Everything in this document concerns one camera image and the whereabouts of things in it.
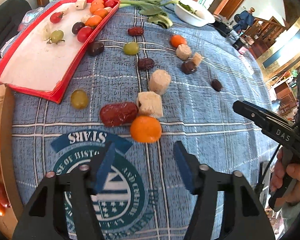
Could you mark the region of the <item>smooth red date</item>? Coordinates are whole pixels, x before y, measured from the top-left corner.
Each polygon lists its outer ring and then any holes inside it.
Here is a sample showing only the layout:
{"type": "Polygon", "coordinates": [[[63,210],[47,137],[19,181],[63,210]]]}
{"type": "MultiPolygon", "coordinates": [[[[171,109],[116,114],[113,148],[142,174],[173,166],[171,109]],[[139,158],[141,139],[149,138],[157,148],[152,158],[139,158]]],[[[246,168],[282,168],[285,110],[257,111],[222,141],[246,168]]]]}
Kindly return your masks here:
{"type": "Polygon", "coordinates": [[[5,190],[5,186],[0,182],[0,204],[3,207],[11,207],[10,202],[8,200],[8,196],[5,190]]]}

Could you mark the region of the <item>large red date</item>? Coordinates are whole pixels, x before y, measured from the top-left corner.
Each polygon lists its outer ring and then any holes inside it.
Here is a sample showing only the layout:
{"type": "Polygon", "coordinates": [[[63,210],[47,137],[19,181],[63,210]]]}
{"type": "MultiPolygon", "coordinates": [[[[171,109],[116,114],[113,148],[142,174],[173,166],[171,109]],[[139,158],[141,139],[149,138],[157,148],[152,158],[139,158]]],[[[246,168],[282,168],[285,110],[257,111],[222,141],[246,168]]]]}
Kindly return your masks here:
{"type": "Polygon", "coordinates": [[[139,109],[133,102],[111,103],[100,110],[101,121],[107,127],[131,123],[138,115],[139,109]]]}

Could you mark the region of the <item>white cake block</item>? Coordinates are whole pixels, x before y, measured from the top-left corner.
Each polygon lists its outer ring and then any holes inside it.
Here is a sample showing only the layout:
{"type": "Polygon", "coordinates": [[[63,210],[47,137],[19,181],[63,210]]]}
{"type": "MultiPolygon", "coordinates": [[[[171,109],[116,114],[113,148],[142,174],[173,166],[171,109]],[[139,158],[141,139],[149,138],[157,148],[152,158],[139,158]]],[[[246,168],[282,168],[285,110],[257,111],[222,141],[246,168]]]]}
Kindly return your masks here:
{"type": "Polygon", "coordinates": [[[156,119],[164,116],[161,96],[155,92],[138,93],[136,105],[138,106],[140,115],[146,115],[156,119]]]}

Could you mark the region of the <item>round beige rice cake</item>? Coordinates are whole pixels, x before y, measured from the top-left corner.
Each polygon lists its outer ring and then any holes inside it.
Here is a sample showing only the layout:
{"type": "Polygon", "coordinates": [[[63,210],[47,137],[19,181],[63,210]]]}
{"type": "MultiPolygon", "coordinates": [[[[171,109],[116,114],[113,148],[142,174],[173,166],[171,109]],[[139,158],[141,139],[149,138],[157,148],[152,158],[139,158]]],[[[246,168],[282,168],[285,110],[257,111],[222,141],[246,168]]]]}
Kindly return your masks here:
{"type": "Polygon", "coordinates": [[[150,77],[149,90],[159,95],[163,95],[168,89],[170,83],[170,74],[163,69],[157,69],[150,77]]]}

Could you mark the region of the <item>small dark date right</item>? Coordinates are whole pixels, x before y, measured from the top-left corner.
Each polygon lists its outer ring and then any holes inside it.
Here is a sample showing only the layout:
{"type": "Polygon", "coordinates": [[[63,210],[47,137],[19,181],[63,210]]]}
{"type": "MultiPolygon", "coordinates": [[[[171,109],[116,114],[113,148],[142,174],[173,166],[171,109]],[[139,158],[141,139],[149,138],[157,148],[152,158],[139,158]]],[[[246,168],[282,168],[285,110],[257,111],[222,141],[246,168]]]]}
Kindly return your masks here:
{"type": "Polygon", "coordinates": [[[211,81],[211,87],[212,87],[215,91],[217,91],[217,92],[220,92],[220,91],[223,89],[222,84],[221,84],[220,81],[217,80],[217,79],[213,79],[213,80],[211,81]]]}

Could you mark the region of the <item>cardboard box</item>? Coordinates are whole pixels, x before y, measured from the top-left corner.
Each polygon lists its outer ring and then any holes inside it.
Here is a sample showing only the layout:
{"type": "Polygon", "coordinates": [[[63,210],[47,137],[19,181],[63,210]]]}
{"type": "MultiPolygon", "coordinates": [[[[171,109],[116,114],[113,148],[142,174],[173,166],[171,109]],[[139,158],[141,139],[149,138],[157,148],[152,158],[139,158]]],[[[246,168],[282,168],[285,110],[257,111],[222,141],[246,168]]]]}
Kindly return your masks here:
{"type": "Polygon", "coordinates": [[[12,122],[14,96],[9,87],[0,85],[0,182],[5,186],[10,207],[5,215],[0,216],[0,232],[11,239],[18,219],[23,211],[23,204],[17,187],[13,166],[12,122]]]}

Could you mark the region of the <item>small beige cake cube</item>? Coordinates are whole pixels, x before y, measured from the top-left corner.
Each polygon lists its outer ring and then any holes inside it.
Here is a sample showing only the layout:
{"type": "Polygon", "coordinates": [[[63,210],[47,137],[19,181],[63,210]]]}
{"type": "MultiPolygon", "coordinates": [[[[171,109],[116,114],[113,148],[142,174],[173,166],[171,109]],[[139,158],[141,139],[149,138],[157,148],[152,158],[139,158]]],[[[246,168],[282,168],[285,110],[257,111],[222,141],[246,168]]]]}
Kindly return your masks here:
{"type": "Polygon", "coordinates": [[[194,65],[196,67],[198,67],[200,65],[202,60],[203,60],[203,57],[202,57],[202,55],[200,55],[200,53],[194,53],[193,58],[192,58],[192,62],[194,63],[194,65]]]}

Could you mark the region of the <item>small dark plum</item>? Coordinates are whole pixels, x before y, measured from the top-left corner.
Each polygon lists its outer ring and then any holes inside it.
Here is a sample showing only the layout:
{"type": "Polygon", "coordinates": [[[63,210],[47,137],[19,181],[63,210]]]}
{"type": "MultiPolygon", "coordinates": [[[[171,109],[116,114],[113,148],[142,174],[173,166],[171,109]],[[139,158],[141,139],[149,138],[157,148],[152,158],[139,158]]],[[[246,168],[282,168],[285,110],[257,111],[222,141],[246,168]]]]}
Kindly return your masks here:
{"type": "Polygon", "coordinates": [[[197,71],[197,66],[192,60],[187,60],[181,65],[181,71],[187,75],[193,74],[197,71]]]}

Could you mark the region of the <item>beige cake piece far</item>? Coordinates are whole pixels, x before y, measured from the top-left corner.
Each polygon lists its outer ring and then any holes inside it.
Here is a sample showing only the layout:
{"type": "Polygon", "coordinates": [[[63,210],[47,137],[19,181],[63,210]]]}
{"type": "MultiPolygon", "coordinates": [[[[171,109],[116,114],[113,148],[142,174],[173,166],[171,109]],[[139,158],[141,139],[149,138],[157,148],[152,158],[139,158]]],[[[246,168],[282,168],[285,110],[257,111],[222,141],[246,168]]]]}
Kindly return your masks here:
{"type": "Polygon", "coordinates": [[[186,45],[186,44],[180,44],[177,47],[175,53],[176,53],[176,56],[179,59],[181,59],[183,61],[186,61],[191,56],[192,51],[191,51],[191,48],[188,45],[186,45]]]}

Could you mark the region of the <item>green grape near tray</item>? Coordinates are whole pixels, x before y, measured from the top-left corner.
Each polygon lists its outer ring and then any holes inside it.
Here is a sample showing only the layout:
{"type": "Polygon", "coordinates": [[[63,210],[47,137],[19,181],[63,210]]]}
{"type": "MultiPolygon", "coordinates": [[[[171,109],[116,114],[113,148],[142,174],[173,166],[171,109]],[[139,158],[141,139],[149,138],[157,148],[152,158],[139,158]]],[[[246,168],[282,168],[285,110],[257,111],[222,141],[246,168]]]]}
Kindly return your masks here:
{"type": "Polygon", "coordinates": [[[71,94],[70,102],[75,109],[85,109],[88,106],[89,99],[84,90],[77,89],[71,94]]]}

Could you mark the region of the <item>white enamel basin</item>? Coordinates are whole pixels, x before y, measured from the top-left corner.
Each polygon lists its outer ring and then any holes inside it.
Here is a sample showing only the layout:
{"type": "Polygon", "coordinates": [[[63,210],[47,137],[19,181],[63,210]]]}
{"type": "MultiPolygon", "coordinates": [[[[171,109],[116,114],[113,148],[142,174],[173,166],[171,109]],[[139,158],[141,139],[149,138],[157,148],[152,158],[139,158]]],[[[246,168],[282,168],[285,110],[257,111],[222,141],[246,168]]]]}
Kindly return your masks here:
{"type": "Polygon", "coordinates": [[[215,17],[204,6],[194,0],[173,0],[174,13],[185,23],[195,27],[203,27],[215,23],[215,17]]]}

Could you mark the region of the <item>small orange mandarin far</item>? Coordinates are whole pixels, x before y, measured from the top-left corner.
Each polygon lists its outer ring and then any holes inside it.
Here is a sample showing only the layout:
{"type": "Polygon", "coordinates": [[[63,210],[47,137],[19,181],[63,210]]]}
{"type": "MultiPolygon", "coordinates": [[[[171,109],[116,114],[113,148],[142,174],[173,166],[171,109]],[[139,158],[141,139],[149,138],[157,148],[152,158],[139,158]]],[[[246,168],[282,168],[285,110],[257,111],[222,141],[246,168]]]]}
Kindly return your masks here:
{"type": "Polygon", "coordinates": [[[181,35],[173,35],[170,38],[170,44],[174,48],[177,48],[181,44],[187,45],[187,40],[184,37],[182,37],[181,35]]]}

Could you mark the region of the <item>blue plaid tablecloth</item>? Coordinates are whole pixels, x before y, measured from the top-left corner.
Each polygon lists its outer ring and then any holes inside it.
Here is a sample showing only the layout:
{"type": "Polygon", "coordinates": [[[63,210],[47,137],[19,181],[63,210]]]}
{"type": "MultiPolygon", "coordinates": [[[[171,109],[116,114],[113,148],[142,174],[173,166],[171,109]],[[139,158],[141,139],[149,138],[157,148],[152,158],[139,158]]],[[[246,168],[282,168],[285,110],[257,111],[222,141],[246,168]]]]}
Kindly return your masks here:
{"type": "Polygon", "coordinates": [[[14,239],[273,239],[254,186],[277,143],[254,57],[167,0],[56,0],[0,57],[14,239]]]}

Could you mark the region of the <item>dark wrinkled date centre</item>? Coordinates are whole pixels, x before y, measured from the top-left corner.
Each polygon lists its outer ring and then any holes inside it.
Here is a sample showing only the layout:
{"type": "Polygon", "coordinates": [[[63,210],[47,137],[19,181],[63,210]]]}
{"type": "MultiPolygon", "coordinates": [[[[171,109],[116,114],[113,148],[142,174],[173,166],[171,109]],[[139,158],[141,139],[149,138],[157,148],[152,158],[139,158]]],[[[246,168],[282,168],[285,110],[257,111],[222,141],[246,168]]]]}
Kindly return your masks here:
{"type": "Polygon", "coordinates": [[[155,65],[155,62],[150,58],[143,58],[138,60],[138,69],[139,70],[149,70],[152,69],[155,65]]]}

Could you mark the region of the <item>red plastic tray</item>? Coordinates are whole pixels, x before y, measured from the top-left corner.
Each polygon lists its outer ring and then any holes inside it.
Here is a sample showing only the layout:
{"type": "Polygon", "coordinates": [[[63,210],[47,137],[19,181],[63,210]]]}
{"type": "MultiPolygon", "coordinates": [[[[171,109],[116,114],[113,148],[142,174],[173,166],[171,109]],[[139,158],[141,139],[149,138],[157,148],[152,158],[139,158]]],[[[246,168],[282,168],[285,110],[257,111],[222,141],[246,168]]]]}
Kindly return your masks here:
{"type": "Polygon", "coordinates": [[[0,83],[20,93],[29,94],[60,103],[87,45],[92,42],[107,22],[119,9],[120,1],[93,29],[89,38],[81,43],[72,33],[72,26],[84,16],[90,14],[90,3],[84,10],[76,10],[77,0],[60,0],[44,9],[8,46],[0,60],[0,83]],[[50,16],[63,12],[59,23],[51,23],[50,16]],[[62,30],[64,42],[47,44],[42,39],[42,28],[51,24],[51,33],[62,30]]]}

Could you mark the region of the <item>green grape centre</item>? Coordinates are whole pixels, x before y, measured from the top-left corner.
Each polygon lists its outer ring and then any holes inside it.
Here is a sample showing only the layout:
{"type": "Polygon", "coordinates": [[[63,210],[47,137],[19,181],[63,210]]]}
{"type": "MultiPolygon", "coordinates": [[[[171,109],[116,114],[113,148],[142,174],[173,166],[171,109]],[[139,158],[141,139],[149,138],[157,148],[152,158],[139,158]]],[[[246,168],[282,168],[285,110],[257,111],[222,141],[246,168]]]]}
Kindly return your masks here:
{"type": "Polygon", "coordinates": [[[126,55],[136,55],[140,50],[137,42],[128,42],[123,46],[123,52],[126,55]]]}

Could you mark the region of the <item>red date far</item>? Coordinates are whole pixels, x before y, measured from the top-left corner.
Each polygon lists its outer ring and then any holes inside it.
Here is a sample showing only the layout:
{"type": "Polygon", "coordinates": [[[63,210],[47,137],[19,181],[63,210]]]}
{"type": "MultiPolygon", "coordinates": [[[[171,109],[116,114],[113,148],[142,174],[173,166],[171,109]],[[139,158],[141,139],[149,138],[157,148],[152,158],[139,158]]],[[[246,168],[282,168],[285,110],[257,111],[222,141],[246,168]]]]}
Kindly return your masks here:
{"type": "Polygon", "coordinates": [[[144,33],[144,29],[142,27],[136,26],[136,27],[131,27],[127,31],[128,35],[130,36],[142,36],[144,33]]]}

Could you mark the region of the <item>green leafy vegetable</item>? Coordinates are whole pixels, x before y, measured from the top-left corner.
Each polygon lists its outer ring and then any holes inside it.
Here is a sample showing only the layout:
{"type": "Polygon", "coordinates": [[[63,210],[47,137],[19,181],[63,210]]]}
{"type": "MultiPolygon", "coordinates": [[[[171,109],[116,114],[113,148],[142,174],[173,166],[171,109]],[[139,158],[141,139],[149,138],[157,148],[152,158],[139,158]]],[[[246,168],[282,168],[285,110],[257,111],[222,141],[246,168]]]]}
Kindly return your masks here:
{"type": "Polygon", "coordinates": [[[164,11],[163,7],[170,4],[178,4],[179,0],[121,0],[120,8],[133,6],[139,10],[140,15],[147,16],[148,22],[156,24],[164,29],[173,26],[173,22],[164,11]]]}

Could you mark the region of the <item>green grape in tray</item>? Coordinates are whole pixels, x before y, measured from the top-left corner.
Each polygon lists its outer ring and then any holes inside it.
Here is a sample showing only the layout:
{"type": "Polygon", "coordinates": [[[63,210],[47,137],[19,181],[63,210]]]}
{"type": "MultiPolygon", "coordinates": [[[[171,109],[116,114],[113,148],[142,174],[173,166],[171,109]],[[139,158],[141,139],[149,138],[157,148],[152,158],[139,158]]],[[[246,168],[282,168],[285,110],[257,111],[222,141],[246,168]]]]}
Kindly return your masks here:
{"type": "Polygon", "coordinates": [[[63,39],[64,33],[62,30],[55,30],[53,31],[47,41],[47,44],[58,44],[59,42],[64,42],[63,39]]]}

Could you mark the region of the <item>red tomato in tray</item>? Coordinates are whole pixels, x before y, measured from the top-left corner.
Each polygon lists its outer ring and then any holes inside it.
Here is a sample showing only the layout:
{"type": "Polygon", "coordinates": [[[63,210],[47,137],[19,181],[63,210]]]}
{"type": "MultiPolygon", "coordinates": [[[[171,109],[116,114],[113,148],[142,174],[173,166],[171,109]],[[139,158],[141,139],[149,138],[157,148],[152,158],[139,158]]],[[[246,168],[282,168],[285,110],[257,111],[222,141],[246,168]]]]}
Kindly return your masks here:
{"type": "Polygon", "coordinates": [[[89,26],[81,28],[77,34],[77,40],[81,43],[84,43],[89,38],[92,32],[93,29],[89,26]]]}

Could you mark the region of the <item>white cake piece in tray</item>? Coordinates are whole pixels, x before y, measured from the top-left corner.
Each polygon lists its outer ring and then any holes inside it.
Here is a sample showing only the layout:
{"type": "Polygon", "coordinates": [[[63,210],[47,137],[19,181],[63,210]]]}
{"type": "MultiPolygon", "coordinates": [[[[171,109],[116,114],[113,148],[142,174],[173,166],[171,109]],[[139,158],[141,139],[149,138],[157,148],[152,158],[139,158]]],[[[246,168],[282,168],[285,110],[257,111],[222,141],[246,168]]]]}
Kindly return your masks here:
{"type": "Polygon", "coordinates": [[[51,24],[47,23],[42,28],[42,39],[44,41],[47,41],[50,38],[50,35],[51,35],[51,24]]]}

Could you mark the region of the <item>dark plum in tray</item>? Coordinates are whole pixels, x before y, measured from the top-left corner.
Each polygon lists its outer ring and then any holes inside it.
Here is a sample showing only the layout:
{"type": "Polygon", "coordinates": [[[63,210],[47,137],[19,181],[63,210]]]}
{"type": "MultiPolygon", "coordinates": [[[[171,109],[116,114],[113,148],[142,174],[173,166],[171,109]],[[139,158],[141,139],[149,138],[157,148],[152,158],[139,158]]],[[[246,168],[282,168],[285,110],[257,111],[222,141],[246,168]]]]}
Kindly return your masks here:
{"type": "Polygon", "coordinates": [[[77,35],[78,32],[83,28],[85,27],[85,24],[83,22],[76,22],[73,26],[72,26],[72,33],[74,35],[77,35]]]}

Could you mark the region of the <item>orange mandarin in tray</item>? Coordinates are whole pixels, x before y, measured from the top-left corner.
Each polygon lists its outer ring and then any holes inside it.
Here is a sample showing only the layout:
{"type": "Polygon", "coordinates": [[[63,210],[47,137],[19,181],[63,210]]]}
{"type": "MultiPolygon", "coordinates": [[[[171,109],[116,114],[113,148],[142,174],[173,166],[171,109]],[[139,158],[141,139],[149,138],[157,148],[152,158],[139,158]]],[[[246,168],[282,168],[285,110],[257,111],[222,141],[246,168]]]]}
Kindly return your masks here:
{"type": "Polygon", "coordinates": [[[103,20],[102,17],[98,15],[93,15],[86,20],[85,26],[96,28],[102,22],[102,20],[103,20]]]}

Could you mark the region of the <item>red cherry tomato left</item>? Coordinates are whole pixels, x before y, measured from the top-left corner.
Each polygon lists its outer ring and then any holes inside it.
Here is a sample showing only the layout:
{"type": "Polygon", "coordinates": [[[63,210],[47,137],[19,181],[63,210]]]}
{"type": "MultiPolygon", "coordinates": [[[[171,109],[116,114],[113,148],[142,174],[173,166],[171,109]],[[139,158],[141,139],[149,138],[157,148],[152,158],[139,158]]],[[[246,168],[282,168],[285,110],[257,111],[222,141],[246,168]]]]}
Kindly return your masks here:
{"type": "Polygon", "coordinates": [[[50,16],[50,22],[51,23],[59,23],[63,18],[64,13],[63,12],[55,12],[50,16]]]}

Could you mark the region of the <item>red tomato tray corner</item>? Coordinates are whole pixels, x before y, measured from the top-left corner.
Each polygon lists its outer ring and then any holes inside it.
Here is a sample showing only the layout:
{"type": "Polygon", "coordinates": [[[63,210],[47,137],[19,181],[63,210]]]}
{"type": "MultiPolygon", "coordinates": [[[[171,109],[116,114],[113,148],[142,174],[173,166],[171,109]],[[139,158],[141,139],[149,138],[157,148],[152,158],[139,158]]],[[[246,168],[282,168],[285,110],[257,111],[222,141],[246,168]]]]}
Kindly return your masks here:
{"type": "Polygon", "coordinates": [[[107,8],[107,7],[113,8],[113,7],[115,7],[115,5],[116,5],[116,2],[112,1],[112,0],[107,0],[104,3],[104,7],[105,8],[107,8]]]}

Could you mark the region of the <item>black sofa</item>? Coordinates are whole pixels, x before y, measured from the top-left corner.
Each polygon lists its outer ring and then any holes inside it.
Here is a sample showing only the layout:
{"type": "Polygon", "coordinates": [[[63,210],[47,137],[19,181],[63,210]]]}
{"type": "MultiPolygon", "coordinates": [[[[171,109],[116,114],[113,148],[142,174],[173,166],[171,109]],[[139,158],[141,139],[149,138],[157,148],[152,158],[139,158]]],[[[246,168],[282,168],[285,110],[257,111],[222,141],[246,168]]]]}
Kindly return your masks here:
{"type": "Polygon", "coordinates": [[[10,38],[17,35],[19,24],[30,10],[26,0],[7,0],[0,5],[0,49],[10,38]]]}

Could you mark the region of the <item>white cake cube in tray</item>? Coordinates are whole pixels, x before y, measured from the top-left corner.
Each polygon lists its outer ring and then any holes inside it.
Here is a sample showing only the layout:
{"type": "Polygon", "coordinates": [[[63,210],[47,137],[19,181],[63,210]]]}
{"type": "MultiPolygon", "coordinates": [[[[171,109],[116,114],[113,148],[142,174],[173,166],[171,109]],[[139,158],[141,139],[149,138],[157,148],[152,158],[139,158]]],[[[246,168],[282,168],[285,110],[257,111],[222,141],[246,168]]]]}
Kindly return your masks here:
{"type": "Polygon", "coordinates": [[[84,10],[86,6],[87,6],[87,0],[77,0],[75,2],[76,10],[84,10]]]}

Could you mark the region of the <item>orange mandarin tray back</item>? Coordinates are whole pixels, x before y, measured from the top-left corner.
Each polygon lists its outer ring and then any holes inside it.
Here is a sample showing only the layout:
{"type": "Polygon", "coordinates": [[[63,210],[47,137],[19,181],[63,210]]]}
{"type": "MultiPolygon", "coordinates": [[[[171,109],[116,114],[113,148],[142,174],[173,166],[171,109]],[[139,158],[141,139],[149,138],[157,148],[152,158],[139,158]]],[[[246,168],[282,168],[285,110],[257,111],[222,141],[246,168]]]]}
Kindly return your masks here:
{"type": "Polygon", "coordinates": [[[90,12],[94,12],[98,9],[104,9],[104,0],[93,0],[90,5],[90,12]]]}

